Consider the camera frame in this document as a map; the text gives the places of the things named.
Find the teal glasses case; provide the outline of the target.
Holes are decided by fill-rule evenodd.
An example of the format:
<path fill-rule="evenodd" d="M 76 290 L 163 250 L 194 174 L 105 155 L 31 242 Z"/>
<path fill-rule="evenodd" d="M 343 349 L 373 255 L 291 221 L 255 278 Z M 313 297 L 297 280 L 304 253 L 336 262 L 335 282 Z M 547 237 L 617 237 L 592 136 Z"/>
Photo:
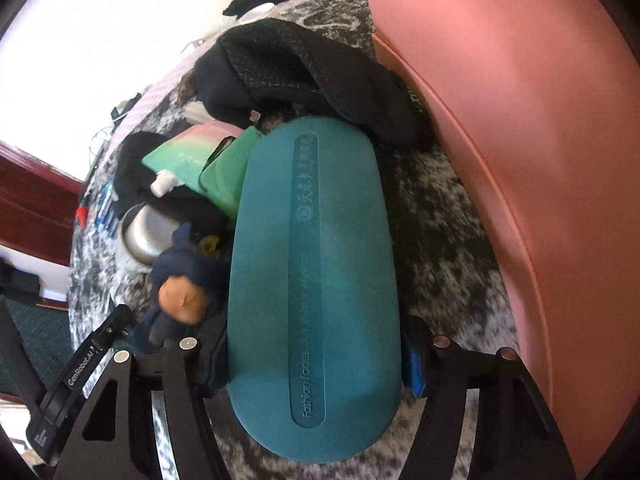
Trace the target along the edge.
<path fill-rule="evenodd" d="M 264 448 L 324 464 L 372 445 L 401 390 L 392 239 L 373 146 L 303 117 L 250 153 L 231 260 L 229 396 Z"/>

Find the white plastic jar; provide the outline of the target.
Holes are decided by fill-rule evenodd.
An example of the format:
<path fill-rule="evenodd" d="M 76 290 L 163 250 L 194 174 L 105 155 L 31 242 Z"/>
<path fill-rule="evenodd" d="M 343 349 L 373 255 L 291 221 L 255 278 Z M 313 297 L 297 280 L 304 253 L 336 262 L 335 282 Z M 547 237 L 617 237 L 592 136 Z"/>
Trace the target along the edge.
<path fill-rule="evenodd" d="M 129 209 L 120 222 L 120 238 L 128 254 L 150 266 L 172 244 L 172 233 L 180 223 L 150 205 Z"/>

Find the blue figurine toy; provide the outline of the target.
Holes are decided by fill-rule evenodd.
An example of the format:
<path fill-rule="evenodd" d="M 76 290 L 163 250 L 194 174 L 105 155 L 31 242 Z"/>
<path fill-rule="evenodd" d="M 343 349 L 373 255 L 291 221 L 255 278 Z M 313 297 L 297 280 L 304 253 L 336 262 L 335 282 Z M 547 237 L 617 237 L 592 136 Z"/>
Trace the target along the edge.
<path fill-rule="evenodd" d="M 171 245 L 152 265 L 151 304 L 131 336 L 135 352 L 152 354 L 176 344 L 226 305 L 230 258 L 218 243 L 218 236 L 200 235 L 189 222 L 175 229 Z"/>

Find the small red cone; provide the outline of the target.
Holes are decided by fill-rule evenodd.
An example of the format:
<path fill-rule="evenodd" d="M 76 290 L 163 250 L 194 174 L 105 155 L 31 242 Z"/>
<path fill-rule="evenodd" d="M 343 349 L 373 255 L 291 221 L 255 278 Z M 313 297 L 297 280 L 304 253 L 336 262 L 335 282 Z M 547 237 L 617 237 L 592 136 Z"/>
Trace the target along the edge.
<path fill-rule="evenodd" d="M 80 205 L 75 211 L 75 219 L 81 229 L 85 229 L 88 224 L 88 213 L 89 207 L 85 205 Z"/>

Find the blue battery pack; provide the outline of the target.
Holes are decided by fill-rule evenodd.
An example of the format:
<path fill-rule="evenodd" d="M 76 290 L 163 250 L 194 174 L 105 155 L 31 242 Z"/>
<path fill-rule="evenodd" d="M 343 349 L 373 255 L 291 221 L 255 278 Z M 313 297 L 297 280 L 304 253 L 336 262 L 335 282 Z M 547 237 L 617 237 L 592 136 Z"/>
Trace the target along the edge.
<path fill-rule="evenodd" d="M 114 188 L 114 182 L 107 182 L 104 189 L 99 192 L 94 225 L 111 234 L 115 232 L 118 223 L 115 212 L 115 203 L 117 200 L 118 196 Z"/>

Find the black nike sock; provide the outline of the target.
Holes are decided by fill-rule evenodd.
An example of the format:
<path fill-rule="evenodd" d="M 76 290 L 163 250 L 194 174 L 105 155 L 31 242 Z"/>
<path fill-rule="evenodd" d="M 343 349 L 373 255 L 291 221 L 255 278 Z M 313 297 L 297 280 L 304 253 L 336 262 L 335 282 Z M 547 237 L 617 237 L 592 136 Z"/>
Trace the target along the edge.
<path fill-rule="evenodd" d="M 113 208 L 117 218 L 121 219 L 133 206 L 158 201 L 150 190 L 156 173 L 144 166 L 142 159 L 166 141 L 164 136 L 147 131 L 131 133 L 122 141 L 113 184 L 117 195 Z"/>

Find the green pink pouch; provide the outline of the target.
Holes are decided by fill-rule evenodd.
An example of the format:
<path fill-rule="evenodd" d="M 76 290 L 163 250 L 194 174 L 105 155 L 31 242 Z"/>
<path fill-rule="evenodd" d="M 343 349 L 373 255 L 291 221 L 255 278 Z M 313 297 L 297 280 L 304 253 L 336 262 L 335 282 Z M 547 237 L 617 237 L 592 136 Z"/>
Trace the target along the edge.
<path fill-rule="evenodd" d="M 163 197 L 181 185 L 194 192 L 201 192 L 198 176 L 205 168 L 209 156 L 224 139 L 235 139 L 242 132 L 243 129 L 237 126 L 213 120 L 187 128 L 178 136 L 160 144 L 142 158 L 142 164 L 155 174 L 155 179 L 150 184 L 153 195 Z"/>

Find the pink cardboard box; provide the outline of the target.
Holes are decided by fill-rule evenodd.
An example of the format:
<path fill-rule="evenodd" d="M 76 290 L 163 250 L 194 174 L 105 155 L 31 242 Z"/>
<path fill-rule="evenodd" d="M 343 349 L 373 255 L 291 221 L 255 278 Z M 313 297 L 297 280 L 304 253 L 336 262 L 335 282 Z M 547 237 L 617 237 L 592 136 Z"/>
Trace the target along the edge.
<path fill-rule="evenodd" d="M 639 66 L 600 0 L 369 0 L 480 214 L 579 478 L 639 403 Z"/>

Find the black mesh garment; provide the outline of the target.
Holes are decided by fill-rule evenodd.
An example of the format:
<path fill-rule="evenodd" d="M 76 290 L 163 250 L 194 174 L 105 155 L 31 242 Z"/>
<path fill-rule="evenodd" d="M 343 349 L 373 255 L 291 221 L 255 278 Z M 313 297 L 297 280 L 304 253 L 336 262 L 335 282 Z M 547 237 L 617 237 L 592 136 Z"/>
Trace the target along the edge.
<path fill-rule="evenodd" d="M 295 23 L 265 18 L 222 34 L 192 80 L 208 114 L 246 128 L 250 113 L 300 105 L 396 146 L 428 150 L 435 133 L 404 81 L 360 50 Z"/>

